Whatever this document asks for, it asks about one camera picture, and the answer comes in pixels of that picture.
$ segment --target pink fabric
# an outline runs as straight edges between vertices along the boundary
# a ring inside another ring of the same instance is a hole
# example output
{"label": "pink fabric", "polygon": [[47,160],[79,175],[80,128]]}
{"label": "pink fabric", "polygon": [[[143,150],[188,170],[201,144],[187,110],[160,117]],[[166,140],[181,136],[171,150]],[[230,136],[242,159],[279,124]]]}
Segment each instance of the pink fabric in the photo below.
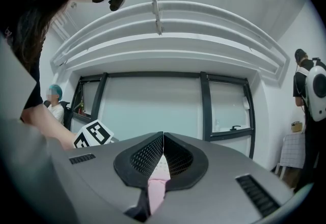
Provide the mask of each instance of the pink fabric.
{"label": "pink fabric", "polygon": [[153,214],[164,201],[165,185],[170,180],[167,160],[162,156],[152,176],[148,180],[148,198],[151,214]]}
{"label": "pink fabric", "polygon": [[153,214],[164,201],[166,182],[167,181],[164,180],[148,181],[148,197],[151,214]]}

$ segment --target small box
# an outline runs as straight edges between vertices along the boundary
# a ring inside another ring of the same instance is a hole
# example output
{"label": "small box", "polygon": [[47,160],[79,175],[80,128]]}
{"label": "small box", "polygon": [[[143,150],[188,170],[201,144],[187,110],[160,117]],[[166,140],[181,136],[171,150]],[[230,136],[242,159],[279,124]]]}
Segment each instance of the small box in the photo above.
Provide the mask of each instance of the small box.
{"label": "small box", "polygon": [[292,132],[301,132],[302,131],[302,123],[294,122],[291,124]]}

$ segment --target window handle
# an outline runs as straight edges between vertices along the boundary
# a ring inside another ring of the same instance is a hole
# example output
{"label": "window handle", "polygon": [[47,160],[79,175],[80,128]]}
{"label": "window handle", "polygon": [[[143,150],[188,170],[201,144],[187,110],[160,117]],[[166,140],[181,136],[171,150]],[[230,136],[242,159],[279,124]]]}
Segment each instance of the window handle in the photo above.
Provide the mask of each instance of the window handle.
{"label": "window handle", "polygon": [[232,126],[232,129],[230,129],[230,131],[235,131],[235,130],[237,130],[236,127],[241,127],[241,125],[233,125],[233,126]]}

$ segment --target bottle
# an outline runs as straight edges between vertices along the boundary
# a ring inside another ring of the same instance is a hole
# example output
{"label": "bottle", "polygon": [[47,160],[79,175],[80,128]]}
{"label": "bottle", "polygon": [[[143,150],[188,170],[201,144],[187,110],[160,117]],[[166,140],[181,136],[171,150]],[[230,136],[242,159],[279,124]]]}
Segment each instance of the bottle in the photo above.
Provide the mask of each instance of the bottle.
{"label": "bottle", "polygon": [[84,101],[83,101],[83,99],[82,99],[82,101],[80,102],[80,107],[79,107],[79,111],[78,111],[78,113],[79,113],[80,115],[84,115]]}
{"label": "bottle", "polygon": [[220,127],[220,122],[218,119],[215,119],[215,132],[220,132],[221,127]]}

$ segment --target person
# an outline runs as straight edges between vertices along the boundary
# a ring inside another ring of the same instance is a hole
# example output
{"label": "person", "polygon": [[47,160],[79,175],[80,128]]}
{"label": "person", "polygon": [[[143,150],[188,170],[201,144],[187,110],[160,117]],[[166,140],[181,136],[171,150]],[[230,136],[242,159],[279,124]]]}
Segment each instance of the person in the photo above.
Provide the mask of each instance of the person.
{"label": "person", "polygon": [[40,96],[39,61],[45,35],[53,17],[69,0],[2,0],[0,32],[27,72],[36,81],[21,119],[44,136],[59,139],[64,149],[73,148],[75,135],[60,124],[43,105]]}
{"label": "person", "polygon": [[[303,67],[310,71],[314,66],[314,62],[308,59],[307,53],[302,49],[297,49],[294,54],[295,61],[299,67]],[[326,66],[323,62],[318,60],[316,62],[317,66],[322,66],[326,70]],[[323,139],[322,133],[323,125],[326,123],[326,119],[321,120],[320,122],[315,122],[308,110],[307,104],[305,103],[304,98],[306,98],[306,75],[300,73],[299,71],[295,73],[293,78],[293,96],[295,97],[295,104],[297,106],[304,106],[304,112],[306,117],[306,126],[305,126],[305,163],[299,178],[298,184],[294,190],[297,192],[306,184],[313,181],[313,169],[316,163],[317,155],[319,153],[318,159],[318,170],[320,168],[321,161],[320,157],[320,147],[321,141]]]}
{"label": "person", "polygon": [[47,100],[51,104],[47,107],[51,114],[58,120],[59,123],[63,124],[63,117],[65,111],[59,101],[62,99],[62,89],[58,85],[50,85],[47,93]]}

